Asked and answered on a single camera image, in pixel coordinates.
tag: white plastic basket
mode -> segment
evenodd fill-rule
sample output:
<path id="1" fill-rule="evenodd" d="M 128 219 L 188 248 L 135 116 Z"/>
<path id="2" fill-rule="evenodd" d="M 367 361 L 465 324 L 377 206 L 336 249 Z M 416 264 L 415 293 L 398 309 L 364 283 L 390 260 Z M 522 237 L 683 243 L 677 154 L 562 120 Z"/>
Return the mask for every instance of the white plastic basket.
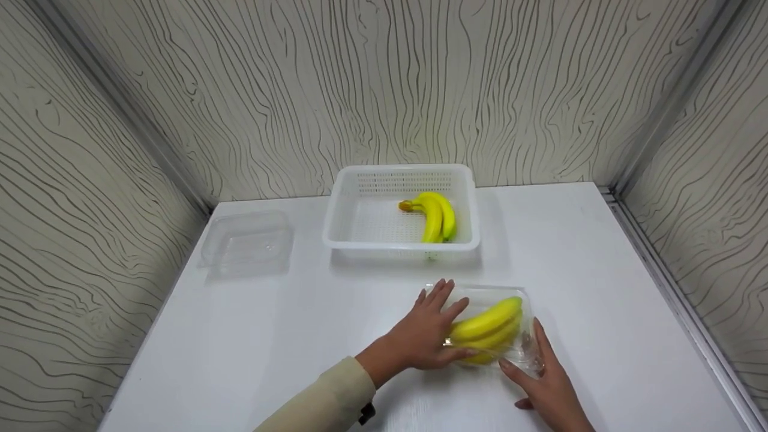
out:
<path id="1" fill-rule="evenodd" d="M 450 243 L 422 243 L 424 214 L 398 209 L 424 191 L 451 201 L 457 231 Z M 477 207 L 472 170 L 461 164 L 350 166 L 333 184 L 323 242 L 355 257 L 457 258 L 480 244 Z"/>

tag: banana bunch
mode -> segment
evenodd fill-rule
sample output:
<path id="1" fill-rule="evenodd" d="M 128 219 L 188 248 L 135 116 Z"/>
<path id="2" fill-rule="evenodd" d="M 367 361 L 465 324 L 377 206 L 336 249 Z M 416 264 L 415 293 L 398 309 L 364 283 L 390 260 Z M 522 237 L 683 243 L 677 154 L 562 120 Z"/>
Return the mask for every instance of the banana bunch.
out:
<path id="1" fill-rule="evenodd" d="M 464 359 L 466 363 L 491 363 L 515 342 L 522 318 L 522 299 L 506 298 L 476 317 L 454 323 L 450 344 L 480 351 Z"/>
<path id="2" fill-rule="evenodd" d="M 437 192 L 422 192 L 415 200 L 400 201 L 402 211 L 420 211 L 427 217 L 422 243 L 442 243 L 456 236 L 456 215 L 451 202 Z"/>

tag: wall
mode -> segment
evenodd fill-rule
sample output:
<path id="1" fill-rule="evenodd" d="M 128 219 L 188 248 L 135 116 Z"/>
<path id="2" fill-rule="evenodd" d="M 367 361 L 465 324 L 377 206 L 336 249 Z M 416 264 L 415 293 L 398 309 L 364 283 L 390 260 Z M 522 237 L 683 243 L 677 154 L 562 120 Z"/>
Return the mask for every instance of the wall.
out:
<path id="1" fill-rule="evenodd" d="M 0 430 L 94 430 L 202 217 L 0 2 Z"/>
<path id="2" fill-rule="evenodd" d="M 627 204 L 768 414 L 768 5 L 758 3 Z"/>
<path id="3" fill-rule="evenodd" d="M 223 201 L 348 164 L 607 184 L 714 3 L 62 2 Z"/>

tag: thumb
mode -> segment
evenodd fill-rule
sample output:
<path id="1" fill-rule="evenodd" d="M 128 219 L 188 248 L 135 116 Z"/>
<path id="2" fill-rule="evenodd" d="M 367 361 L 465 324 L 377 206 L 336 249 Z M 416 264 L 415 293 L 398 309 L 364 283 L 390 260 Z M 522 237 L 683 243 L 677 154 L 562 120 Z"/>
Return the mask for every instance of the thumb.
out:
<path id="1" fill-rule="evenodd" d="M 447 366 L 454 361 L 477 355 L 477 353 L 477 350 L 472 350 L 470 348 L 445 347 L 437 354 L 437 361 L 442 366 Z"/>
<path id="2" fill-rule="evenodd" d="M 531 394 L 531 390 L 533 390 L 533 388 L 538 385 L 538 381 L 529 377 L 525 372 L 512 364 L 509 360 L 502 357 L 499 359 L 498 365 L 502 368 L 504 375 L 512 380 L 513 383 L 522 387 L 522 389 L 525 390 L 525 393 Z"/>

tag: plastic clamshell container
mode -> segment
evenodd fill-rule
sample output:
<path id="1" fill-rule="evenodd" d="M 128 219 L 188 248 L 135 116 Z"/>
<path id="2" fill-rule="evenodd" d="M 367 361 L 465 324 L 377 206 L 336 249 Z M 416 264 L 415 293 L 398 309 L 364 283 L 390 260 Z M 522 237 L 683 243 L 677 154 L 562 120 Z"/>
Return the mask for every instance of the plastic clamshell container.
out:
<path id="1" fill-rule="evenodd" d="M 435 191 L 451 201 L 456 236 L 450 243 L 422 243 L 424 215 L 398 203 Z M 333 184 L 323 227 L 326 246 L 355 257 L 460 258 L 480 245 L 475 182 L 461 164 L 356 165 Z"/>
<path id="2" fill-rule="evenodd" d="M 280 269 L 293 247 L 293 230 L 282 211 L 257 211 L 215 218 L 203 242 L 200 267 L 244 265 Z"/>
<path id="3" fill-rule="evenodd" d="M 433 284 L 427 284 L 427 291 L 431 291 L 434 288 Z M 463 297 L 469 298 L 469 306 L 456 318 L 454 322 L 466 320 L 468 318 L 477 316 L 496 305 L 499 301 L 502 301 L 509 297 L 520 297 L 522 299 L 522 319 L 520 322 L 520 331 L 512 345 L 503 352 L 497 351 L 481 351 L 493 356 L 495 360 L 500 357 L 504 357 L 511 361 L 513 364 L 520 367 L 525 373 L 537 377 L 538 372 L 542 369 L 541 358 L 538 352 L 538 342 L 533 330 L 533 318 L 534 313 L 531 307 L 531 300 L 525 293 L 524 288 L 519 287 L 502 287 L 492 285 L 476 285 L 476 284 L 460 284 L 456 283 L 451 295 L 445 302 L 444 309 L 449 307 L 454 302 L 462 299 Z M 459 346 L 461 344 L 455 344 L 449 339 L 446 340 L 447 344 L 452 346 Z M 475 364 L 467 362 L 458 362 L 462 366 L 468 367 L 497 367 L 497 361 L 491 361 L 487 364 Z"/>

